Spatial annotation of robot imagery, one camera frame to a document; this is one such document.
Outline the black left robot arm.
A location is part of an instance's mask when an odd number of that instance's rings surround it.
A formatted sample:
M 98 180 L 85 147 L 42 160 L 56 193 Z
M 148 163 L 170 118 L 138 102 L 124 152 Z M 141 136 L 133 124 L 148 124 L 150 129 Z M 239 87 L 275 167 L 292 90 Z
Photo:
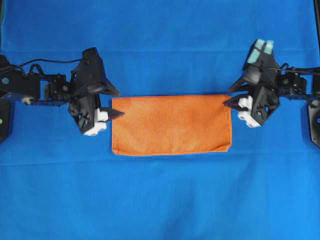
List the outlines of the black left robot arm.
M 0 90 L 4 97 L 16 96 L 28 106 L 68 105 L 68 112 L 82 135 L 96 136 L 106 130 L 107 123 L 124 116 L 124 112 L 102 107 L 100 95 L 119 96 L 120 92 L 108 80 L 104 63 L 95 48 L 82 53 L 71 78 L 63 74 L 45 74 L 32 60 L 29 72 L 20 65 L 0 57 Z

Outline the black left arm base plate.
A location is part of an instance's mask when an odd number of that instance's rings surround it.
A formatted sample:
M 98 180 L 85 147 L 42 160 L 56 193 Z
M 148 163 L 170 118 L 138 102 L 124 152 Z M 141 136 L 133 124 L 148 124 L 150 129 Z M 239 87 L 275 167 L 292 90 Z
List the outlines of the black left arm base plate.
M 0 143 L 2 144 L 10 133 L 12 106 L 10 101 L 0 99 Z

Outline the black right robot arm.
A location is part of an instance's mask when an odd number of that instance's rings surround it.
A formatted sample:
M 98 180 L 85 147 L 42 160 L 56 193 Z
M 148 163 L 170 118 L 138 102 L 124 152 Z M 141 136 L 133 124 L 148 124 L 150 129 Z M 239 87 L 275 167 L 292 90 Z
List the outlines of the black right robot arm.
M 280 67 L 248 63 L 243 75 L 228 89 L 230 93 L 246 92 L 228 100 L 223 105 L 238 111 L 238 118 L 250 128 L 263 126 L 280 106 L 280 98 L 306 101 L 316 108 L 320 91 L 307 94 L 307 80 L 303 75 L 320 79 L 320 69 L 295 68 L 283 64 Z

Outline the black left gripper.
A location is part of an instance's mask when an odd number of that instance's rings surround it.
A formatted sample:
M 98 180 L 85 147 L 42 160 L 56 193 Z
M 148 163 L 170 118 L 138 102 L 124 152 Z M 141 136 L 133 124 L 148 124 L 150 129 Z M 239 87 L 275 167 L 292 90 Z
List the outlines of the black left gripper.
M 69 103 L 68 112 L 72 116 L 82 135 L 96 136 L 107 128 L 108 120 L 112 121 L 125 115 L 113 108 L 102 110 L 96 101 L 96 95 L 74 99 Z

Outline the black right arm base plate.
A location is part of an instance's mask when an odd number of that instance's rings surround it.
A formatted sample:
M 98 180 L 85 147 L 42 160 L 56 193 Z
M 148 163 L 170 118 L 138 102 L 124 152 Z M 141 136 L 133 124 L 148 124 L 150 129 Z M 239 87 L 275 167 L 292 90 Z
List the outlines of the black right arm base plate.
M 309 133 L 311 141 L 320 147 L 320 98 L 313 97 L 308 103 Z

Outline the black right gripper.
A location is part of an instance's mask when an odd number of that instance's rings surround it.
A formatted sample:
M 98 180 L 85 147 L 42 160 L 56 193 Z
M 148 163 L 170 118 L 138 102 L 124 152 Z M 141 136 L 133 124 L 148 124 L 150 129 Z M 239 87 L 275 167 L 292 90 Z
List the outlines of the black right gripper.
M 240 94 L 223 102 L 225 107 L 239 111 L 237 116 L 249 128 L 263 126 L 279 107 L 280 97 L 265 86 L 254 88 L 252 95 Z

